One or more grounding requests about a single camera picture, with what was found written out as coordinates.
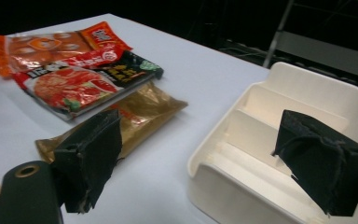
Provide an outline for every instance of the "snack bag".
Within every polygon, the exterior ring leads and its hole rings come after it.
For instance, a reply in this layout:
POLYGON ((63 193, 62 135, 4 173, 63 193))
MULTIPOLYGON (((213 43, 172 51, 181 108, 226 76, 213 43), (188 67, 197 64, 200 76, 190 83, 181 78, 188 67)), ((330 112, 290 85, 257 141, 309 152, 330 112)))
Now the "snack bag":
POLYGON ((131 50, 106 21, 89 28, 44 35, 0 35, 0 76, 25 72, 77 54, 116 45, 131 50))
MULTIPOLYGON (((178 100, 159 89, 153 81, 148 81, 136 91, 111 104, 99 113, 118 110, 121 115, 120 132, 123 147, 118 159, 123 160, 148 136, 187 105, 187 102, 178 100)), ((87 121, 76 125, 61 135, 49 139, 37 139, 35 144, 42 160, 48 163, 54 162, 54 151, 57 146, 82 127, 85 122, 87 121)))
POLYGON ((158 65, 130 51, 117 48, 115 53, 107 48, 16 73, 13 78, 39 104, 69 120, 153 77, 161 78, 162 73, 158 65), (92 60, 106 54, 107 59, 92 60))

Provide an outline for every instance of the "table surface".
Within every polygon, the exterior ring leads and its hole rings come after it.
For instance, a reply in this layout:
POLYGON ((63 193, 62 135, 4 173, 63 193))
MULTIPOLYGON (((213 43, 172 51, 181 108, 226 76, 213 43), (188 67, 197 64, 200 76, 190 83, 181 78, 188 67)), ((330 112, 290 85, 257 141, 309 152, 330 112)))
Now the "table surface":
MULTIPOLYGON (((63 206, 64 223, 215 223, 186 195, 187 161, 249 85, 266 79, 269 70, 111 14, 26 34, 81 30, 100 21, 107 21, 134 53, 160 65, 165 72, 156 86, 188 107, 115 168, 94 209, 68 214, 63 206)), ((40 160, 34 140, 60 135, 98 109, 65 122, 13 80, 0 78, 0 184, 13 167, 40 160)))

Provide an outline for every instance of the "gold foil pouch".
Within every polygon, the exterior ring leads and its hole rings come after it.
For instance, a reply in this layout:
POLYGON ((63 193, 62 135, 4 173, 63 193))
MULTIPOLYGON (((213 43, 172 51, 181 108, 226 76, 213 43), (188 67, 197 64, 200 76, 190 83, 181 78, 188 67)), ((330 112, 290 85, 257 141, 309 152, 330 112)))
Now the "gold foil pouch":
MULTIPOLYGON (((137 91, 105 108, 103 111, 117 109, 122 116, 120 131, 123 148, 119 158, 127 157, 150 134, 186 106, 187 102, 171 97, 149 81, 137 91)), ((54 149, 82 124, 59 136, 36 140, 36 147, 42 159, 52 163, 54 149)))

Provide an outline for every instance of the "white plastic bin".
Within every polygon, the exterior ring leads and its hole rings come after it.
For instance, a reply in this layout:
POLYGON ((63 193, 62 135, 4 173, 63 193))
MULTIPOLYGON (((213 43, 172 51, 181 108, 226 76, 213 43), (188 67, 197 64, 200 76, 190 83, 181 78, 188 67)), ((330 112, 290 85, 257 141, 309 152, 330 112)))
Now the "white plastic bin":
POLYGON ((284 109, 358 142, 358 88, 288 63, 238 99, 188 161, 188 196, 220 223, 358 223, 329 217, 271 156, 284 109))

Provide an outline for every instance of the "orange snack bag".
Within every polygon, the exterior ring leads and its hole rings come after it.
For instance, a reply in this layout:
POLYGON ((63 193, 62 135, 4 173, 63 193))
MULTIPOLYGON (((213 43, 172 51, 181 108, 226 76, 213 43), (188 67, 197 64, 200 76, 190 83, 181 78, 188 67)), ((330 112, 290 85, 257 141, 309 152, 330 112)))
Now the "orange snack bag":
POLYGON ((44 35, 0 35, 0 76, 25 72, 65 58, 107 46, 131 50, 106 21, 89 28, 44 35))

